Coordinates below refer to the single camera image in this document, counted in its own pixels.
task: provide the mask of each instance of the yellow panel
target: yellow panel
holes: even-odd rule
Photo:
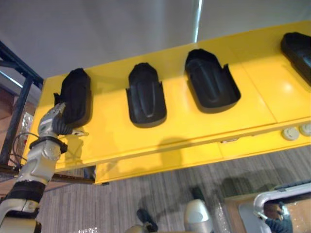
[[[61,156],[56,169],[61,171],[175,150],[236,135],[272,131],[286,127],[286,124],[295,125],[309,120],[310,96],[306,87],[301,85],[301,77],[281,69],[283,58],[276,54],[276,49],[269,49],[276,46],[277,38],[279,46],[284,31],[296,26],[307,28],[308,24],[302,22],[242,33],[244,36],[237,34],[216,38],[86,69],[91,77],[93,114],[91,121],[81,129],[89,132],[89,136],[63,137],[69,149]],[[186,56],[194,48],[204,48],[214,53],[222,65],[229,63],[242,94],[233,108],[218,114],[203,114],[198,110],[184,74]],[[148,62],[157,69],[163,81],[168,111],[163,124],[149,129],[135,127],[128,113],[125,92],[128,74],[139,62]],[[268,70],[275,77],[269,76]],[[33,133],[37,131],[40,118],[53,106],[53,93],[60,92],[66,75],[45,81],[35,113]],[[290,83],[292,89],[282,85],[282,82]],[[276,119],[286,122],[276,124]],[[33,140],[30,136],[26,148]]]
[[[97,165],[95,183],[238,159],[305,146],[310,143],[310,137],[300,135],[295,141],[287,141],[281,136],[281,131],[275,131],[257,136],[242,137],[234,142],[209,143],[164,153],[122,159]]]
[[[270,152],[271,149],[284,150],[310,143],[311,137],[300,135],[297,140],[288,141],[282,137],[281,131],[274,131],[218,144],[225,159],[235,159]]]
[[[225,45],[225,40],[218,38],[206,41],[202,47],[215,53],[224,64],[226,61],[236,60]],[[192,139],[196,139],[196,143],[204,142],[211,135],[275,123],[269,109],[239,63],[230,65],[230,71],[242,94],[239,102],[222,113],[200,112],[184,74],[187,53],[196,46],[190,44],[86,69],[91,77],[94,95],[92,119],[82,128],[89,136],[65,137],[64,141],[68,142],[69,151],[61,156],[56,168],[71,169],[125,156],[153,153],[163,147],[167,148],[167,144],[172,149],[176,146],[174,143],[184,147]],[[139,62],[149,62],[157,69],[159,77],[163,80],[168,111],[163,124],[149,129],[135,127],[128,113],[125,86],[129,72]],[[60,91],[65,76],[60,75],[45,81],[35,115],[35,129],[41,116],[52,107],[52,94]]]
[[[278,122],[311,116],[311,89],[282,54],[287,32],[311,34],[311,21],[228,37],[227,45],[242,62]]]
[[[220,159],[222,156],[217,143],[123,159],[97,165],[95,183],[212,163]]]

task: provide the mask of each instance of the gray carpet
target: gray carpet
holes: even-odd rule
[[[189,188],[199,185],[215,232],[228,233],[224,198],[310,177],[311,147],[307,146],[115,181],[107,186],[68,185],[45,193],[38,220],[44,233],[123,233],[139,223],[136,210],[144,207],[161,231],[182,231],[183,211],[191,200]]]

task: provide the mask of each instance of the robotic arm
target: robotic arm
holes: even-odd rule
[[[50,109],[41,119],[39,139],[31,143],[26,165],[5,199],[0,204],[0,233],[40,233],[41,224],[35,218],[44,189],[51,180],[56,162],[67,151],[58,135],[85,133],[65,125],[62,113],[65,103]]]

